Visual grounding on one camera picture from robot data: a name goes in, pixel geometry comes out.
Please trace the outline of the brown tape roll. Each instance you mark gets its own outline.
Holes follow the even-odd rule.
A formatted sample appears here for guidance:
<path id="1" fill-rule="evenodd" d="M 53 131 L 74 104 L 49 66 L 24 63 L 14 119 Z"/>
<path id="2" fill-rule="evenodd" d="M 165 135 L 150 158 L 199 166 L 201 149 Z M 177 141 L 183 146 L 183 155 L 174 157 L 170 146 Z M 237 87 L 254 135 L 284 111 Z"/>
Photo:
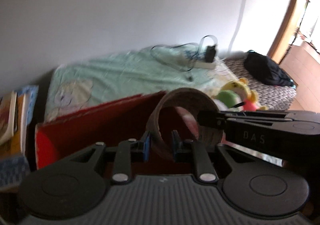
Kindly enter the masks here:
<path id="1" fill-rule="evenodd" d="M 191 134 L 205 145 L 214 146 L 221 142 L 223 131 L 214 125 L 215 120 L 210 120 L 210 117 L 220 113 L 220 110 L 213 99 L 203 92 L 194 88 L 178 88 L 161 98 L 148 119 L 146 130 L 162 144 L 164 140 L 159 120 L 161 112 L 166 109 L 174 110 Z"/>

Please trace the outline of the patterned mattress sheet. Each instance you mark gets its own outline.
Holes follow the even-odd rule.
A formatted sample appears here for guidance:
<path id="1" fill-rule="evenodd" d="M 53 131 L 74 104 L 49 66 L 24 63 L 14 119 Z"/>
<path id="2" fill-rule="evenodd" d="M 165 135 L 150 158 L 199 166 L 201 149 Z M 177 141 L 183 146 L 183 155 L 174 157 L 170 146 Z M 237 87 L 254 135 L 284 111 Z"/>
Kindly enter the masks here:
<path id="1" fill-rule="evenodd" d="M 237 78 L 245 77 L 248 79 L 248 86 L 258 92 L 261 105 L 268 106 L 272 111 L 287 111 L 290 108 L 296 97 L 296 88 L 263 84 L 244 68 L 244 60 L 226 60 L 224 63 Z"/>

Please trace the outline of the red cardboard box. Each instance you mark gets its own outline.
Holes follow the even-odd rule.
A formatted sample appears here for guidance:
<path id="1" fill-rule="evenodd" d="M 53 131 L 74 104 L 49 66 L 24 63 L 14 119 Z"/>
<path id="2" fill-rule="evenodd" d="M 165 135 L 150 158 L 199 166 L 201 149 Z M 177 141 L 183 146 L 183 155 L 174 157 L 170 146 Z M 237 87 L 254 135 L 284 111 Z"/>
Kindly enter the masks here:
<path id="1" fill-rule="evenodd" d="M 140 139 L 151 113 L 164 95 L 165 92 L 138 94 L 38 124 L 35 132 L 37 168 L 46 167 L 96 142 L 112 147 L 126 139 Z"/>

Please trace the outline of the colourful plush toy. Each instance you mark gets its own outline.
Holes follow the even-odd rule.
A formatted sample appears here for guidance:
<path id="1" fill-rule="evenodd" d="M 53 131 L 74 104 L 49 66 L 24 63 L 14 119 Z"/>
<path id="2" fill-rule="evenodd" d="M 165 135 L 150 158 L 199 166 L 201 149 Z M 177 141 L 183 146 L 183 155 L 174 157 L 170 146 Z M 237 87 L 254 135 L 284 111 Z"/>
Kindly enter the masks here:
<path id="1" fill-rule="evenodd" d="M 213 96 L 213 100 L 220 111 L 255 112 L 268 110 L 268 106 L 259 103 L 257 91 L 249 88 L 246 78 L 229 81 Z"/>

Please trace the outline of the black bag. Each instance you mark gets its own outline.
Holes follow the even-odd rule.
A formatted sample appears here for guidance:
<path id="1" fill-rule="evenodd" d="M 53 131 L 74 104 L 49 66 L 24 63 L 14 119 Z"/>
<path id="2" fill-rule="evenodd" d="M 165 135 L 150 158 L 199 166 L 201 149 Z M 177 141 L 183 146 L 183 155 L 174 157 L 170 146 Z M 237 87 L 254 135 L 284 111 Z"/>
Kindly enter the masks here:
<path id="1" fill-rule="evenodd" d="M 253 50 L 247 52 L 244 68 L 252 77 L 265 85 L 280 87 L 295 85 L 289 75 L 276 62 Z"/>

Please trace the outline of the white power strip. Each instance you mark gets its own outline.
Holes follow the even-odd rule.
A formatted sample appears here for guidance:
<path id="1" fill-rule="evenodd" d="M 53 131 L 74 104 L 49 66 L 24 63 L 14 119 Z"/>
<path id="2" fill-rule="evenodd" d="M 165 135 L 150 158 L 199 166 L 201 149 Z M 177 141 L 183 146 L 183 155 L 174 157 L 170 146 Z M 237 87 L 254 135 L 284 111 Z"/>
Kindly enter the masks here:
<path id="1" fill-rule="evenodd" d="M 181 62 L 186 65 L 188 68 L 200 68 L 200 69 L 208 69 L 214 70 L 216 68 L 216 62 L 205 62 L 204 60 L 198 60 L 195 57 L 187 58 L 182 57 Z"/>

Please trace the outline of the green bear blanket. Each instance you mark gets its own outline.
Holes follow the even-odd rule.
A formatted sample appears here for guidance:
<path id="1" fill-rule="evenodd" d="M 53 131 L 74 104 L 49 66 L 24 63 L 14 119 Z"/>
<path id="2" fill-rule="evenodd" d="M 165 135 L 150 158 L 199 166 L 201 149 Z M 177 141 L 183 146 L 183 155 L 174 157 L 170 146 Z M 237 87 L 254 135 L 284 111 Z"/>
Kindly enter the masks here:
<path id="1" fill-rule="evenodd" d="M 157 46 L 112 54 L 59 66 L 48 91 L 44 120 L 99 104 L 180 87 L 199 89 L 212 96 L 232 75 L 216 62 L 214 70 L 188 68 L 182 57 L 194 54 L 195 46 Z"/>

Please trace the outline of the black power adapter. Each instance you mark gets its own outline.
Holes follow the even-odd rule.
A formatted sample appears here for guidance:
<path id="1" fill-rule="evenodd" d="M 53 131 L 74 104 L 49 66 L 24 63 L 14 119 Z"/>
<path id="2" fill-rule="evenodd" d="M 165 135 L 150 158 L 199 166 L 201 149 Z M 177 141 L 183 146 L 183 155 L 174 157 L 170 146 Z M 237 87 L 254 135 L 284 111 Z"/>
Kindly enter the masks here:
<path id="1" fill-rule="evenodd" d="M 214 62 L 215 57 L 216 57 L 216 45 L 207 46 L 206 52 L 204 54 L 204 61 L 206 63 L 212 63 Z"/>

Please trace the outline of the blue patterned book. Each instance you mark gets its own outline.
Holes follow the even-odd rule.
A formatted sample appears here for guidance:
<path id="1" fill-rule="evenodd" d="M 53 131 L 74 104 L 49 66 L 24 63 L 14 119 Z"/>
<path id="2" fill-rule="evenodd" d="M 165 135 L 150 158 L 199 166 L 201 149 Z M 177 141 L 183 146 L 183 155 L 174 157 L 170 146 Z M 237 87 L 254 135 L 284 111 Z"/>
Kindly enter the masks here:
<path id="1" fill-rule="evenodd" d="M 27 110 L 27 125 L 29 125 L 33 118 L 33 112 L 34 112 L 37 95 L 39 92 L 39 86 L 38 85 L 24 86 L 16 90 L 16 92 L 18 96 L 27 94 L 29 97 L 28 110 Z"/>

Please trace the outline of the standing books stack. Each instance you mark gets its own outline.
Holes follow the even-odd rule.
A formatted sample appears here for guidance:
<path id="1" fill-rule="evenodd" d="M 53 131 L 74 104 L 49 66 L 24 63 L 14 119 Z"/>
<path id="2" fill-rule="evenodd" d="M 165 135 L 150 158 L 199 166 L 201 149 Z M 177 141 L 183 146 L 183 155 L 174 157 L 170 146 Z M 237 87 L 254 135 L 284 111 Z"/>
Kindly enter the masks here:
<path id="1" fill-rule="evenodd" d="M 1 160 L 25 154 L 28 102 L 15 91 L 1 98 Z"/>

